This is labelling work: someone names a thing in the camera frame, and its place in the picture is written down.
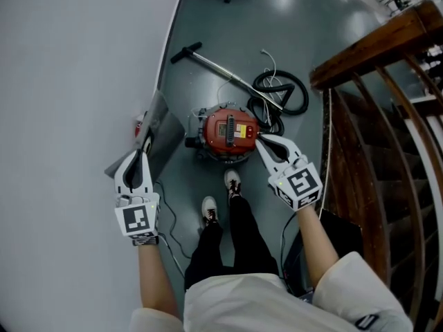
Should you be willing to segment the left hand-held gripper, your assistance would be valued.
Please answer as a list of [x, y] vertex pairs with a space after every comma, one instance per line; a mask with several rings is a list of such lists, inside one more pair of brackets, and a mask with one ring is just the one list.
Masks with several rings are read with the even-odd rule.
[[[115, 214], [120, 231], [131, 239], [155, 239], [159, 233], [159, 194], [153, 192], [147, 154], [134, 150], [118, 166], [114, 175], [117, 194]], [[147, 194], [147, 196], [128, 196]]]

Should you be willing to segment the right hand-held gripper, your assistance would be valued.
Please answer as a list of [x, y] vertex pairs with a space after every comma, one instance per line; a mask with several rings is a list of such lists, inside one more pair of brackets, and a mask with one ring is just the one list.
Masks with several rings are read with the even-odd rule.
[[293, 211], [320, 198], [323, 184], [318, 172], [294, 141], [275, 134], [262, 134], [260, 140], [255, 141], [255, 146], [270, 173], [269, 185]]

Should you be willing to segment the person's left forearm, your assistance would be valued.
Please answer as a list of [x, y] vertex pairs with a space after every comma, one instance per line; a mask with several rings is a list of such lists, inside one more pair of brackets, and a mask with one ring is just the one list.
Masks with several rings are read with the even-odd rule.
[[150, 308], [180, 318], [170, 279], [163, 265], [159, 247], [138, 247], [138, 265], [143, 308]]

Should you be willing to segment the person's right forearm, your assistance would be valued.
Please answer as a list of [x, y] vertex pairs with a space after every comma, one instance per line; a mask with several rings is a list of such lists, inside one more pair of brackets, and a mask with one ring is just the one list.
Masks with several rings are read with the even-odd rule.
[[297, 211], [309, 278], [314, 289], [325, 273], [339, 261], [338, 254], [311, 205]]

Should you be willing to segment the person's right white shoe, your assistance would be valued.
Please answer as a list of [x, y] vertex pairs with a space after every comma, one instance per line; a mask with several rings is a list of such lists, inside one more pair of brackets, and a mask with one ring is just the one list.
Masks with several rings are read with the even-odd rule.
[[228, 190], [228, 201], [236, 196], [241, 196], [241, 180], [234, 169], [227, 169], [224, 173], [224, 182]]

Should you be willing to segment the person's white shoe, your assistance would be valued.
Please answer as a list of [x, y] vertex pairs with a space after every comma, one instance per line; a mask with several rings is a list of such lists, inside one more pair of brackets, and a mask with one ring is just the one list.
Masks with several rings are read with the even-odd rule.
[[212, 196], [207, 196], [201, 204], [201, 212], [205, 226], [218, 222], [217, 204]]
[[228, 201], [236, 196], [241, 196], [241, 180], [234, 169], [227, 169], [224, 173], [224, 182], [228, 190]]

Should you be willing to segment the person's left white shoe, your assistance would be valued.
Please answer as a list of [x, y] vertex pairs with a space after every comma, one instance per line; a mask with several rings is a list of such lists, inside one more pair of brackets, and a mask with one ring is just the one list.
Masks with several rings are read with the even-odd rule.
[[205, 226], [218, 222], [217, 204], [212, 196], [207, 196], [201, 204], [201, 212]]

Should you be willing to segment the person's black trousers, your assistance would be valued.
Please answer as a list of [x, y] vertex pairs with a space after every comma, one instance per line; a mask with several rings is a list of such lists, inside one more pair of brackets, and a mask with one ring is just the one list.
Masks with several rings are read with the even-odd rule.
[[279, 275], [278, 264], [271, 255], [248, 201], [242, 196], [229, 200], [230, 233], [235, 249], [232, 267], [223, 265], [219, 250], [222, 227], [211, 221], [202, 231], [197, 248], [185, 272], [184, 287], [191, 286], [210, 277], [266, 273]]

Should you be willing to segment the black floor equipment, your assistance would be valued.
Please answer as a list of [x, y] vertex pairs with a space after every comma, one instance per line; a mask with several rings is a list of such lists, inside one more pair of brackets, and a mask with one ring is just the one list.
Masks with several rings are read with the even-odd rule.
[[[320, 222], [339, 257], [344, 257], [353, 251], [363, 256], [363, 237], [358, 225], [342, 219], [326, 209], [320, 211]], [[304, 245], [300, 232], [295, 236], [287, 256], [280, 260], [280, 267], [289, 293], [299, 297], [313, 289], [307, 273]]]

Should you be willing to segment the metal vacuum wand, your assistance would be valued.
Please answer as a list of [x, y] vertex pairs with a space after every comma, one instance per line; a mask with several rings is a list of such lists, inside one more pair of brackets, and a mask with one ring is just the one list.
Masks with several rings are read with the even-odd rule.
[[283, 107], [279, 105], [276, 101], [271, 99], [269, 96], [267, 96], [265, 93], [258, 91], [253, 88], [251, 84], [240, 78], [238, 75], [232, 73], [228, 69], [224, 68], [223, 66], [218, 65], [217, 63], [207, 59], [203, 55], [200, 55], [197, 53], [197, 50], [202, 47], [202, 43], [200, 41], [191, 44], [190, 46], [183, 47], [176, 55], [170, 58], [170, 61], [172, 64], [176, 64], [178, 61], [182, 60], [183, 58], [190, 57], [194, 58], [198, 62], [202, 63], [203, 65], [207, 66], [208, 68], [211, 68], [219, 75], [225, 77], [229, 81], [233, 81], [238, 83], [239, 85], [243, 86], [248, 91], [251, 91], [253, 95], [258, 96], [259, 98], [262, 98], [266, 102], [268, 102], [272, 107], [275, 109], [282, 111]]

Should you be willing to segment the person's white shirt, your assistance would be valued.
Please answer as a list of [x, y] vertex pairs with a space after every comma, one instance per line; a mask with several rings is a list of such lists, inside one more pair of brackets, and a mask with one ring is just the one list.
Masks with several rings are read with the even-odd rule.
[[322, 276], [310, 303], [289, 294], [275, 275], [222, 275], [186, 292], [182, 320], [139, 308], [129, 332], [413, 332], [413, 324], [351, 252]]

